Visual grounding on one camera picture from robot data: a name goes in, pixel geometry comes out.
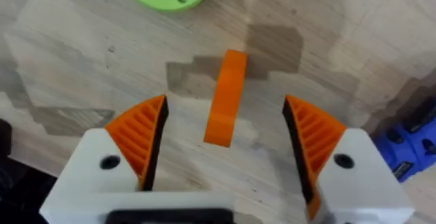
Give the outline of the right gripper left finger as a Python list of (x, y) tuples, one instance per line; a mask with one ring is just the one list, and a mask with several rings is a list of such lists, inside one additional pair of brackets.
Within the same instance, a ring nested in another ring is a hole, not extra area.
[(113, 210), (161, 208), (152, 191), (168, 117), (165, 95), (128, 109), (82, 137), (40, 214), (49, 223), (103, 223)]

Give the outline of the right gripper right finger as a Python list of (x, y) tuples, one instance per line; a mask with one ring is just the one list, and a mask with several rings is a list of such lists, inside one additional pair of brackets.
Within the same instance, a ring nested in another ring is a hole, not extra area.
[(308, 223), (406, 223), (415, 208), (368, 133), (286, 95), (290, 134)]

